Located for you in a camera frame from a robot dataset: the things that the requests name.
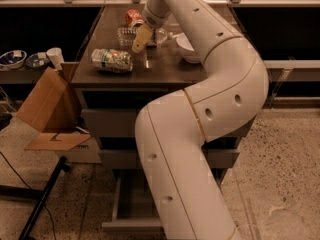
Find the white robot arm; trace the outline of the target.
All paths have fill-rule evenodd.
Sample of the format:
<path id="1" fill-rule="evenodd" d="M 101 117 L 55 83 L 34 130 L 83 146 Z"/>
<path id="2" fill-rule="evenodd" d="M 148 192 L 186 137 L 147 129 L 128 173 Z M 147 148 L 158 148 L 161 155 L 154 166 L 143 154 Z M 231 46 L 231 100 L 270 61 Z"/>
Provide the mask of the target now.
<path id="1" fill-rule="evenodd" d="M 140 161 L 168 240 L 242 240 L 202 146 L 257 115 L 268 94 L 267 69 L 243 34 L 203 0 L 148 0 L 143 10 L 154 28 L 169 16 L 207 77 L 139 112 Z"/>

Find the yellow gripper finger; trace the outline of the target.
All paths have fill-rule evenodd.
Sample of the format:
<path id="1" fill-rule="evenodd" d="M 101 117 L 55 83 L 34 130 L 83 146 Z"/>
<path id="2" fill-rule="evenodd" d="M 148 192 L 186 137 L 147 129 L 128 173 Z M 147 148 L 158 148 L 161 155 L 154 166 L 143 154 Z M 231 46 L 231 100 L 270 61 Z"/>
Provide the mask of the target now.
<path id="1" fill-rule="evenodd" d="M 151 39 L 153 35 L 153 29 L 147 24 L 141 25 L 136 32 L 135 39 L 133 41 L 132 50 L 135 53 L 140 53 Z"/>

